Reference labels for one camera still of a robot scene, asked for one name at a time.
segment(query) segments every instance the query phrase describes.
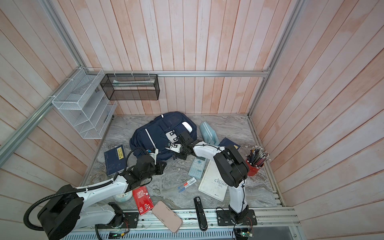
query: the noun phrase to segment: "blue plastic package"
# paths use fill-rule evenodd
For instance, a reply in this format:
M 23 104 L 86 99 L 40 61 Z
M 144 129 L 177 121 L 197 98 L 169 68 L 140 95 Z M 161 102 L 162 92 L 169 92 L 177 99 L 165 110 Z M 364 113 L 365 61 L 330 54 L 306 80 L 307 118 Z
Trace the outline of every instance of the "blue plastic package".
M 220 144 L 215 130 L 213 130 L 211 126 L 208 125 L 207 122 L 201 123 L 200 132 L 201 132 L 201 135 L 203 135 L 204 142 L 214 146 L 218 146 Z

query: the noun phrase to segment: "dark blue notebook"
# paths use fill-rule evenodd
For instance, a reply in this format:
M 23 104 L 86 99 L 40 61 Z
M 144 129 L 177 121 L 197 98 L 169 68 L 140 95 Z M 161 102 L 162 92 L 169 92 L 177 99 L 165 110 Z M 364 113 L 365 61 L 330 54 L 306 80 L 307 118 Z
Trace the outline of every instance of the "dark blue notebook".
M 237 150 L 239 150 L 240 147 L 241 147 L 240 145 L 238 145 L 238 144 L 232 142 L 231 140 L 229 140 L 229 139 L 226 138 L 226 137 L 225 137 L 225 138 L 220 142 L 220 144 L 219 144 L 220 147 L 227 147 L 227 146 L 229 146 L 229 145 L 233 145 Z
M 125 152 L 122 145 L 104 152 L 107 176 L 122 170 L 125 166 Z

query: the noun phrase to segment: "wooden wall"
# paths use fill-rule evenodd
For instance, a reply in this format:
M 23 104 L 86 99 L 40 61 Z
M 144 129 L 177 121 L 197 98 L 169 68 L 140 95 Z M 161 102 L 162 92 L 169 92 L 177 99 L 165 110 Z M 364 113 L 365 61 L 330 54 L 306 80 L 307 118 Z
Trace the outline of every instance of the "wooden wall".
M 263 70 L 297 0 L 52 0 L 88 67 Z M 118 114 L 247 113 L 261 78 L 160 78 L 158 101 Z
M 0 144 L 75 67 L 39 1 L 0 1 Z M 24 212 L 63 185 L 78 186 L 96 147 L 51 110 L 0 169 L 2 238 L 46 239 L 24 226 Z
M 308 1 L 252 117 L 308 239 L 383 239 L 383 12 Z

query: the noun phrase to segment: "white wire rack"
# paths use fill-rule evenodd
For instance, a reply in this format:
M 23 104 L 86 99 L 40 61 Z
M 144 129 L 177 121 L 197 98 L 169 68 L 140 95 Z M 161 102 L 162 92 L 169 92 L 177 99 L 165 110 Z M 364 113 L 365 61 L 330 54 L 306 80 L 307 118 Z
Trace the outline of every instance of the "white wire rack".
M 116 109 L 104 91 L 95 92 L 103 77 L 103 70 L 87 75 L 82 68 L 52 101 L 82 138 L 101 139 Z

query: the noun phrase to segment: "black mounting plate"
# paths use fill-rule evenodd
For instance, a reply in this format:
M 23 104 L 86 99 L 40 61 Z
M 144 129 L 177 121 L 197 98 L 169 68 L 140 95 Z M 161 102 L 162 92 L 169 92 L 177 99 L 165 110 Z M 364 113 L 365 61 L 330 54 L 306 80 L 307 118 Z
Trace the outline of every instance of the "black mounting plate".
M 139 220 L 139 212 L 125 212 L 125 218 L 128 220 L 128 228 L 137 228 L 137 221 Z M 97 226 L 98 229 L 107 229 L 112 228 L 109 224 L 99 224 Z M 127 226 L 125 223 L 120 228 L 117 229 L 125 229 Z
M 216 215 L 217 215 L 217 224 L 219 226 L 233 226 L 234 225 L 234 223 L 231 220 L 230 210 L 217 210 Z M 239 226 L 240 225 L 249 225 L 249 226 L 257 225 L 255 211 L 253 211 L 252 209 L 249 209 L 248 213 L 245 215 L 245 217 L 242 220 L 240 220 L 239 222 L 240 222 L 240 224 L 236 224 L 236 225 L 239 225 Z

